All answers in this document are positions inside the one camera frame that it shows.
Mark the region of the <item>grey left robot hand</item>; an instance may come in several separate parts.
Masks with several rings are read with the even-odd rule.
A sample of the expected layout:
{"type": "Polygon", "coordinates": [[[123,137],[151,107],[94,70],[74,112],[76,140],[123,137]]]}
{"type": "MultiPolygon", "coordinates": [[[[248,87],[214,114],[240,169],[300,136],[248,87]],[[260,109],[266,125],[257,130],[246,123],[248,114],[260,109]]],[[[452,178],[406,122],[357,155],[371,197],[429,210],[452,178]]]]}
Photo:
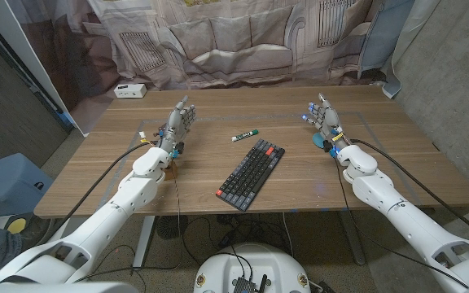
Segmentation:
{"type": "Polygon", "coordinates": [[[163,135],[157,145],[168,153],[172,152],[178,143],[184,141],[191,129],[192,123],[195,121],[195,106],[191,104],[187,107],[187,101],[188,96],[185,95],[169,113],[163,135]]]}

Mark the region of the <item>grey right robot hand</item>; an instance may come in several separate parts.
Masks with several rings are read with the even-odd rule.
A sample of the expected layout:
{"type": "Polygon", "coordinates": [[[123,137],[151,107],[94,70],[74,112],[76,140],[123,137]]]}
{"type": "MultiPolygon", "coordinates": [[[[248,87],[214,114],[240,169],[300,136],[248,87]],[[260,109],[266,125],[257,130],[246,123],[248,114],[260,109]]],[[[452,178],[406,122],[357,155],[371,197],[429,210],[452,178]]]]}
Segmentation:
{"type": "Polygon", "coordinates": [[[322,93],[318,94],[318,98],[318,103],[309,103],[309,114],[304,114],[301,118],[317,130],[312,138],[314,145],[336,157],[350,142],[345,137],[336,110],[322,93]]]}

